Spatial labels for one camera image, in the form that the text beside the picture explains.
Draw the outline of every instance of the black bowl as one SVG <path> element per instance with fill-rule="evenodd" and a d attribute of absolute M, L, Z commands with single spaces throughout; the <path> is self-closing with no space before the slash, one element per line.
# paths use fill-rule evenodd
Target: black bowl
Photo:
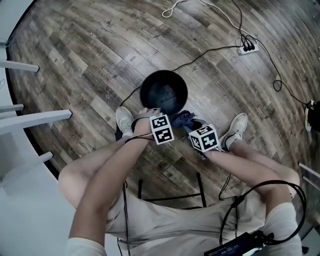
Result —
<path fill-rule="evenodd" d="M 145 108 L 161 108 L 168 116 L 177 114 L 188 99 L 188 88 L 180 75 L 169 70 L 150 74 L 142 83 L 140 100 Z"/>

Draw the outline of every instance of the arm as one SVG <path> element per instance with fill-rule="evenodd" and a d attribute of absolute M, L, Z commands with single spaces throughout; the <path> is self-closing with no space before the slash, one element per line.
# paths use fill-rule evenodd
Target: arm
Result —
<path fill-rule="evenodd" d="M 135 136 L 150 132 L 149 119 L 136 123 Z M 142 138 L 130 140 L 92 177 L 75 212 L 69 238 L 85 238 L 104 245 L 108 211 L 147 144 L 148 140 Z"/>
<path fill-rule="evenodd" d="M 215 150 L 207 151 L 204 154 L 212 163 L 236 176 L 249 187 L 254 187 L 265 181 L 281 180 L 272 169 L 263 164 Z M 266 204 L 266 216 L 277 205 L 291 202 L 287 185 L 265 185 L 257 188 L 256 191 L 260 194 L 261 199 Z"/>

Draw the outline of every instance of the wooden floor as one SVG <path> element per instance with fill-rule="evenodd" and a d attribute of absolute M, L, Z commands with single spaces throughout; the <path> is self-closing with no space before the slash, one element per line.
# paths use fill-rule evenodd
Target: wooden floor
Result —
<path fill-rule="evenodd" d="M 259 38 L 292 92 L 301 100 L 320 99 L 320 12 L 311 0 L 236 0 L 243 29 Z M 213 1 L 235 24 L 240 13 L 230 0 Z M 171 18 L 162 12 L 171 0 L 37 0 L 16 30 L 12 61 L 40 66 L 38 73 L 9 71 L 23 114 L 70 109 L 69 120 L 31 129 L 60 171 L 67 163 L 115 141 L 115 111 L 121 101 L 156 70 L 172 70 L 203 51 L 239 45 L 239 33 L 216 9 L 197 0 L 180 3 Z M 222 135 L 240 112 L 249 116 L 245 141 L 254 149 L 298 170 L 312 162 L 304 130 L 304 108 L 277 78 L 266 53 L 239 56 L 236 49 L 210 52 L 177 71 L 189 95 L 186 110 L 212 123 Z M 141 109 L 139 94 L 125 104 Z M 227 173 L 201 160 L 175 130 L 175 140 L 150 144 L 127 179 L 143 198 L 198 193 L 201 173 L 208 204 L 218 201 Z M 225 196 L 241 184 L 233 178 Z M 173 207 L 201 205 L 200 198 L 161 201 Z"/>

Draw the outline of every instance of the marker cube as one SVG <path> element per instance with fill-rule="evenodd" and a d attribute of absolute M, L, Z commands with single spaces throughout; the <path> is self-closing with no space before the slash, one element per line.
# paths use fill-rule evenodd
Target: marker cube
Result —
<path fill-rule="evenodd" d="M 174 134 L 166 114 L 149 118 L 153 137 L 157 145 L 173 141 Z"/>
<path fill-rule="evenodd" d="M 189 136 L 192 146 L 203 153 L 220 145 L 217 131 L 212 124 L 190 132 Z"/>

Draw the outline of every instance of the person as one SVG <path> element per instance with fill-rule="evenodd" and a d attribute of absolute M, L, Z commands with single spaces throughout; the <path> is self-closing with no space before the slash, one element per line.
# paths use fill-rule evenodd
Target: person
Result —
<path fill-rule="evenodd" d="M 158 110 L 145 108 L 141 113 L 157 114 Z M 105 256 L 105 233 L 119 238 L 122 250 L 127 249 L 122 186 L 150 141 L 137 138 L 125 142 L 132 136 L 151 133 L 151 127 L 148 118 L 141 118 L 133 132 L 133 116 L 125 107 L 119 107 L 115 116 L 122 139 L 71 162 L 59 175 L 63 195 L 76 208 L 66 244 L 67 256 Z M 222 151 L 207 151 L 205 156 L 248 188 L 268 180 L 299 185 L 299 176 L 293 169 L 244 143 L 247 122 L 245 113 L 237 115 L 220 138 Z M 285 184 L 262 186 L 249 193 L 237 209 L 237 235 L 260 229 L 265 234 L 274 233 L 275 240 L 289 237 L 297 228 L 291 195 L 295 191 Z M 222 220 L 233 201 L 230 198 L 209 207 L 183 210 L 140 200 L 127 191 L 130 255 L 203 256 L 219 246 Z M 235 238 L 235 222 L 236 213 L 232 210 L 222 233 L 224 244 Z M 299 256 L 301 240 L 297 235 L 286 243 L 267 245 L 259 253 Z"/>

